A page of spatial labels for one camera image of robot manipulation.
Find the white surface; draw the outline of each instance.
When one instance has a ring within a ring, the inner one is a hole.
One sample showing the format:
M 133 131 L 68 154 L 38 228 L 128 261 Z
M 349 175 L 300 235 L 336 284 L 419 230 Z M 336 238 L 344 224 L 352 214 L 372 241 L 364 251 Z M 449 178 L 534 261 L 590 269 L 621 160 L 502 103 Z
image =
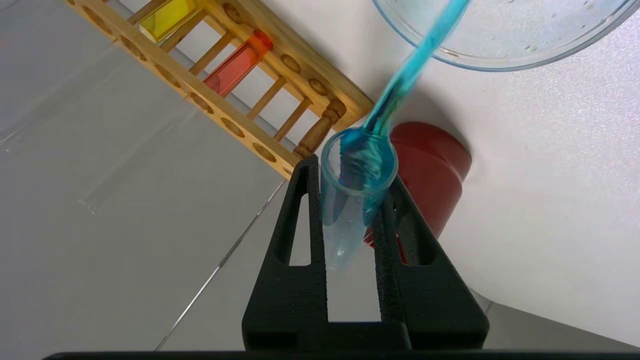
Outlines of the white surface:
M 265 3 L 372 98 L 410 51 L 370 0 Z M 467 284 L 498 303 L 634 345 L 638 59 L 640 13 L 538 69 L 487 74 L 433 61 L 418 90 L 451 113 L 472 153 L 441 237 Z M 405 114 L 423 113 L 410 106 Z

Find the red liquid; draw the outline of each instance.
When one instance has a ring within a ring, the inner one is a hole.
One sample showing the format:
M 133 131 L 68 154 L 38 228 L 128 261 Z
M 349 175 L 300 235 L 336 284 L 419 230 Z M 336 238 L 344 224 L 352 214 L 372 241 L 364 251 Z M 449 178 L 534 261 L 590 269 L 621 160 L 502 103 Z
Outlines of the red liquid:
M 220 96 L 225 97 L 272 49 L 273 43 L 267 34 L 255 30 L 253 36 L 204 79 L 204 83 Z

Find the yellow liquid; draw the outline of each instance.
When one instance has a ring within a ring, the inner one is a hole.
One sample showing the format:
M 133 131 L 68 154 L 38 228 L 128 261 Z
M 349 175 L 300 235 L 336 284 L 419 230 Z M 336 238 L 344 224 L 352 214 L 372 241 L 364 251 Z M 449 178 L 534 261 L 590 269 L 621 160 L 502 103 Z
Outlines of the yellow liquid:
M 171 0 L 140 22 L 140 31 L 159 42 L 194 16 L 200 9 L 198 0 Z

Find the petri dish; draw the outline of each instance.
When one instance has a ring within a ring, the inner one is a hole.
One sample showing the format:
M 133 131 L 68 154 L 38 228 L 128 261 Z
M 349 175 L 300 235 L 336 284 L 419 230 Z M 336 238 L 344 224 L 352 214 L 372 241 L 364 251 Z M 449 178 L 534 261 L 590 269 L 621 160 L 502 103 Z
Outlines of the petri dish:
M 406 41 L 422 41 L 447 0 L 373 0 Z M 531 69 L 585 49 L 618 27 L 640 0 L 471 0 L 434 57 L 464 69 Z

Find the wooden test tube rack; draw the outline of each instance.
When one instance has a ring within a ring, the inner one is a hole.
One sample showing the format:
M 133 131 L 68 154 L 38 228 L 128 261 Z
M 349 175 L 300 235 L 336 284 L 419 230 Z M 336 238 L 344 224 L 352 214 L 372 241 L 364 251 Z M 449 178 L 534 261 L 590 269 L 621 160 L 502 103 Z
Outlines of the wooden test tube rack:
M 129 19 L 119 16 L 106 4 L 107 1 L 67 0 L 67 4 L 286 179 L 291 177 L 299 160 L 320 146 L 330 128 L 340 131 L 349 127 L 373 106 L 357 86 L 259 0 L 201 0 L 204 9 L 161 44 L 153 43 L 140 33 L 137 25 L 169 0 L 151 0 Z M 195 65 L 185 69 L 168 53 L 201 21 L 222 37 Z M 251 111 L 243 115 L 197 75 L 227 45 L 241 45 L 255 29 L 262 30 L 273 41 L 273 50 L 258 66 L 275 82 Z M 271 137 L 253 119 L 281 89 L 295 96 L 300 105 Z M 320 119 L 290 152 L 280 144 L 280 140 L 307 109 Z

